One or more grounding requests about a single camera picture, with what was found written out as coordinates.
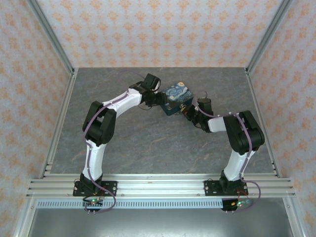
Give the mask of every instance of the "wall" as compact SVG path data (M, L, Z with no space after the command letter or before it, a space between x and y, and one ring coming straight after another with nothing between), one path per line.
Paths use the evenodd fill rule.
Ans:
M0 25L0 236L10 237L69 76L25 0L0 1Z
M251 76L281 171L316 232L316 2L294 0Z
M39 0L74 67L246 67L281 0Z

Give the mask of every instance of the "gray marble surface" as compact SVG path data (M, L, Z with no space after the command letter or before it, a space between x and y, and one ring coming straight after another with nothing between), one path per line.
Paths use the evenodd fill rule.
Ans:
M52 173L81 173L86 146L82 124L90 104L113 99L141 78L122 68L80 68L54 158ZM250 110L258 116L243 68L133 68L161 79L161 89L179 81L192 91L208 92L216 114ZM118 117L103 159L103 173L219 173L231 147L225 132L205 133L184 116L167 116L160 106L149 111L131 108ZM273 172L263 145L252 157L247 173Z

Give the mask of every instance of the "black mounting plate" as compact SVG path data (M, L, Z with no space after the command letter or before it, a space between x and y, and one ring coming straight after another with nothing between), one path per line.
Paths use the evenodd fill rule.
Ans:
M114 194L114 196L117 195L117 190L118 190L118 182L117 181L102 181L101 183L102 187L105 187L105 189L109 190L111 193ZM97 194L94 194L91 190L87 189L81 181L76 181L75 182L75 187L74 187L74 192L73 192L74 197L108 197L111 196L107 192L98 192Z
M205 180L204 181L204 192L205 196L238 196L237 189L244 191L248 194L248 188L246 183L241 183L238 187L228 190L227 193L223 191L223 188L219 180Z

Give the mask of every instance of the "perforated metal strip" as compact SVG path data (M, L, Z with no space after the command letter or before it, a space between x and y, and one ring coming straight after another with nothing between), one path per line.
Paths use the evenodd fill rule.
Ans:
M102 208L107 208L112 200L103 200ZM39 199L40 209L80 209L84 202L78 199ZM116 209L190 209L190 208L222 208L220 198L203 199L118 199Z

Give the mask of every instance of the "orange floral wallpaper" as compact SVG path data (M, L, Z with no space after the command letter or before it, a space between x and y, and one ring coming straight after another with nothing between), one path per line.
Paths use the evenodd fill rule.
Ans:
M251 76L280 163L316 233L316 2L295 0Z
M282 0L39 0L75 67L246 67Z
M0 236L10 237L69 75L25 0L1 0L0 22Z

